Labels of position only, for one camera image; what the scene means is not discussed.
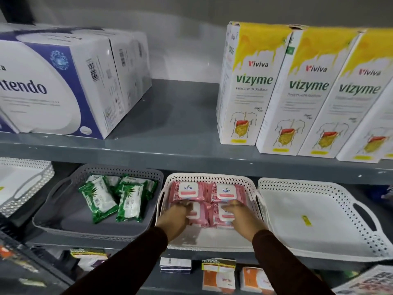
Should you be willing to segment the person's right hand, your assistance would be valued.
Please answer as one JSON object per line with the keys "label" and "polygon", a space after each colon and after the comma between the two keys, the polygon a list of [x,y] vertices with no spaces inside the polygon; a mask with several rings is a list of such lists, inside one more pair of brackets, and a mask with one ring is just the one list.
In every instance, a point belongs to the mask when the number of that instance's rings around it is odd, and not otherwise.
{"label": "person's right hand", "polygon": [[268,230],[264,222],[258,219],[246,206],[246,215],[235,216],[233,220],[234,229],[246,240],[252,242],[253,237],[261,230]]}

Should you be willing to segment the person's left hand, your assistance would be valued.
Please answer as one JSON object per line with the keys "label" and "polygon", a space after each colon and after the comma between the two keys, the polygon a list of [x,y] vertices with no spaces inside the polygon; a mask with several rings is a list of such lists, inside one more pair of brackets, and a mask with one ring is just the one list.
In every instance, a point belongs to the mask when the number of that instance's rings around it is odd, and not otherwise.
{"label": "person's left hand", "polygon": [[166,235],[168,243],[176,239],[188,226],[187,216],[172,216],[171,208],[165,211],[156,221],[155,227],[160,228]]}

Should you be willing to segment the pink wet wipes packet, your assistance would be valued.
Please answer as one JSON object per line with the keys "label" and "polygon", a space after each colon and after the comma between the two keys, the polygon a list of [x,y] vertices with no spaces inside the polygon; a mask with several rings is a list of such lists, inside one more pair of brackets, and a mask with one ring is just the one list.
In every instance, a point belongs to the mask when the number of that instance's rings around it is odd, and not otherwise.
{"label": "pink wet wipes packet", "polygon": [[206,182],[172,182],[169,193],[169,203],[179,201],[204,201],[208,202],[208,184]]}
{"label": "pink wet wipes packet", "polygon": [[187,215],[189,219],[189,226],[199,228],[209,228],[209,211],[212,207],[210,203],[204,201],[189,201],[192,204],[192,209]]}
{"label": "pink wet wipes packet", "polygon": [[209,183],[208,200],[209,203],[227,203],[231,200],[247,203],[245,188],[239,184]]}
{"label": "pink wet wipes packet", "polygon": [[209,212],[209,224],[212,228],[233,229],[233,220],[235,216],[227,212],[223,207],[228,203],[211,203]]}

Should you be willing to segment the person's left forearm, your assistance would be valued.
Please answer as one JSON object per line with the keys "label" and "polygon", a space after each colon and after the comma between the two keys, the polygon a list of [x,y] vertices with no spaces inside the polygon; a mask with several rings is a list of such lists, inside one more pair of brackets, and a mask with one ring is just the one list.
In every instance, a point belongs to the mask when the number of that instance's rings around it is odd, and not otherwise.
{"label": "person's left forearm", "polygon": [[150,228],[61,295],[135,295],[168,243],[166,227]]}

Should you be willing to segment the person's right forearm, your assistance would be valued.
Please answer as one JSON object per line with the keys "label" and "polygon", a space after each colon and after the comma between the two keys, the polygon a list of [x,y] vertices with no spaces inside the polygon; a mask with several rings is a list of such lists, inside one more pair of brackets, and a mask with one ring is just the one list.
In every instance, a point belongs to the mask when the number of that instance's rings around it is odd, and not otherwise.
{"label": "person's right forearm", "polygon": [[252,238],[255,257],[276,295],[335,295],[268,230]]}

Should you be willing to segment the white perforated plastic basket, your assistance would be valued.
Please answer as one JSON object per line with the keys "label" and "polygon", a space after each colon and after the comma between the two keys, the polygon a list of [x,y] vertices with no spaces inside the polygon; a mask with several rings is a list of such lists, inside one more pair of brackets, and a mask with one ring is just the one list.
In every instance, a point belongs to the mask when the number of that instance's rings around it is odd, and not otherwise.
{"label": "white perforated plastic basket", "polygon": [[54,175],[51,161],[0,157],[0,214],[12,216]]}
{"label": "white perforated plastic basket", "polygon": [[393,243],[377,216],[339,184],[263,177],[258,192],[265,223],[296,256],[348,262],[393,259]]}
{"label": "white perforated plastic basket", "polygon": [[[244,187],[247,206],[258,219],[262,219],[257,204],[262,200],[254,182],[248,178],[237,175],[212,174],[212,173],[172,173],[161,189],[156,218],[168,209],[169,193],[173,182],[205,182],[220,184],[239,184]],[[202,251],[202,252],[253,252],[251,242],[244,239],[233,228],[201,228],[188,226],[179,237],[169,243],[168,249]]]}

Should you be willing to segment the green wet wipes packet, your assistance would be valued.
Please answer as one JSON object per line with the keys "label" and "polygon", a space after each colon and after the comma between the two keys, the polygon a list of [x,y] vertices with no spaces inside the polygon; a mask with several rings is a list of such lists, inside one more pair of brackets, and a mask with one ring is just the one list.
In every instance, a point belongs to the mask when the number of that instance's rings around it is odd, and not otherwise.
{"label": "green wet wipes packet", "polygon": [[131,177],[130,175],[123,175],[120,180],[118,181],[118,183],[115,185],[114,188],[114,193],[115,195],[120,198],[120,189],[121,189],[121,185],[124,184],[136,184],[136,183],[143,183],[145,184],[145,198],[150,201],[153,196],[154,196],[154,192],[157,188],[158,185],[158,181],[156,180],[152,180],[152,179],[146,179],[146,178],[137,178],[137,177]]}
{"label": "green wet wipes packet", "polygon": [[91,211],[93,224],[98,224],[118,212],[119,205],[116,203],[103,176],[86,181],[78,188],[78,191],[84,197]]}
{"label": "green wet wipes packet", "polygon": [[120,203],[117,211],[116,222],[135,220],[143,221],[143,208],[145,205],[146,183],[120,183],[117,192]]}
{"label": "green wet wipes packet", "polygon": [[97,174],[91,174],[86,182],[91,182],[99,177],[102,177],[105,181],[105,184],[108,186],[108,188],[116,188],[120,181],[119,176],[114,176],[114,175],[97,175]]}

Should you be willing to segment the small dark blue white box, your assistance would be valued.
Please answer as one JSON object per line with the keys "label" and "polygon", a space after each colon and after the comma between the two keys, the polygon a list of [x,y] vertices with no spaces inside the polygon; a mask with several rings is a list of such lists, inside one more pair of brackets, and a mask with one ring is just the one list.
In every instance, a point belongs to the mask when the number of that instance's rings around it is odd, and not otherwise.
{"label": "small dark blue white box", "polygon": [[192,260],[180,258],[160,258],[160,272],[170,274],[191,274]]}

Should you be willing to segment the orange white packet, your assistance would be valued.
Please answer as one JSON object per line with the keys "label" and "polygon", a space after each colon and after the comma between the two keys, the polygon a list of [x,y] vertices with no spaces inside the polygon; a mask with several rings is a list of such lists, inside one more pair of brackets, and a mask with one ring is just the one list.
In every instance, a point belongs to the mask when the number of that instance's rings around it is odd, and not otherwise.
{"label": "orange white packet", "polygon": [[203,260],[201,264],[203,271],[202,290],[224,294],[234,293],[236,264],[236,260],[225,258]]}
{"label": "orange white packet", "polygon": [[276,295],[262,268],[243,267],[240,271],[240,289],[245,292]]}

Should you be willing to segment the grey metal shelf rack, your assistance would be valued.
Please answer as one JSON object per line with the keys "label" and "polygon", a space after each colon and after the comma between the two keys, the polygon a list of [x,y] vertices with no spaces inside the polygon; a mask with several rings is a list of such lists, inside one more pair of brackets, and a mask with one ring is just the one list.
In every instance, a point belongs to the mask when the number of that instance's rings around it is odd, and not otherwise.
{"label": "grey metal shelf rack", "polygon": [[76,168],[97,163],[175,172],[334,182],[368,206],[393,243],[393,212],[364,194],[366,185],[392,184],[393,160],[378,164],[259,154],[255,147],[222,145],[215,116],[218,84],[153,80],[152,88],[105,140],[46,134],[1,134],[0,156],[51,160],[52,186]]}

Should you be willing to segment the small yellow green box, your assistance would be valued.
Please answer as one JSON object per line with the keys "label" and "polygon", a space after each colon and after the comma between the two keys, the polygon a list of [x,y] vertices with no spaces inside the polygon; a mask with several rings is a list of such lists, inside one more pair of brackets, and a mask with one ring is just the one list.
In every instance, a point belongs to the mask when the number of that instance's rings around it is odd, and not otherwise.
{"label": "small yellow green box", "polygon": [[103,250],[90,248],[74,248],[70,250],[70,254],[79,259],[78,266],[85,272],[94,270],[110,257],[110,254]]}

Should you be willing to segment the grey perforated plastic basket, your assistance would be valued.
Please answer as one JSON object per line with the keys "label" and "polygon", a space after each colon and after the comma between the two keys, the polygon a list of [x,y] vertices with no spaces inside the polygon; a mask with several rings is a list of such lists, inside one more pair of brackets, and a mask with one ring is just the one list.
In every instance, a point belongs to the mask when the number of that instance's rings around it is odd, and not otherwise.
{"label": "grey perforated plastic basket", "polygon": [[[89,175],[130,175],[158,182],[153,198],[147,203],[144,219],[116,222],[109,216],[94,224],[92,213],[78,188]],[[49,192],[46,202],[34,215],[32,223],[48,233],[89,239],[132,241],[144,233],[156,213],[158,198],[164,184],[164,174],[156,169],[129,168],[88,163],[60,180]]]}

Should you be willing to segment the white yellow medicine box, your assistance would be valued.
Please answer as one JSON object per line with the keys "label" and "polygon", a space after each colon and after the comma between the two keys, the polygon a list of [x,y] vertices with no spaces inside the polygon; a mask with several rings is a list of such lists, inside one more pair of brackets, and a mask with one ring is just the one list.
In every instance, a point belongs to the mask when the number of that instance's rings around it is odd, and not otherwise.
{"label": "white yellow medicine box", "polygon": [[298,155],[335,158],[393,78],[393,28],[356,39]]}
{"label": "white yellow medicine box", "polygon": [[344,27],[293,29],[255,144],[259,153],[299,153],[359,34]]}
{"label": "white yellow medicine box", "polygon": [[393,148],[393,78],[346,141],[336,159],[378,163]]}
{"label": "white yellow medicine box", "polygon": [[256,144],[291,36],[287,25],[229,22],[216,107],[221,144]]}

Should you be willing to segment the large white blue box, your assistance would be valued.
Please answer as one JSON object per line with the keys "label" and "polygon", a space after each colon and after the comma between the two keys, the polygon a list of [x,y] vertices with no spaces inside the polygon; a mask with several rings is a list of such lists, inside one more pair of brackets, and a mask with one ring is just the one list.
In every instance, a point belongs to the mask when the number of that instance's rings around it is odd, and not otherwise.
{"label": "large white blue box", "polygon": [[103,140],[128,112],[108,37],[0,33],[0,116],[17,133]]}
{"label": "large white blue box", "polygon": [[140,31],[105,31],[111,34],[115,66],[129,111],[152,86],[147,36]]}

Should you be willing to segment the printed newspaper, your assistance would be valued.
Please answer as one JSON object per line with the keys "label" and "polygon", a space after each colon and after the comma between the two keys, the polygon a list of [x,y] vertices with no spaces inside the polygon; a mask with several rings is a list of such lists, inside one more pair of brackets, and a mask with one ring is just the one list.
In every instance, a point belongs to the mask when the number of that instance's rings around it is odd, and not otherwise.
{"label": "printed newspaper", "polygon": [[393,266],[376,265],[332,291],[336,295],[393,295]]}

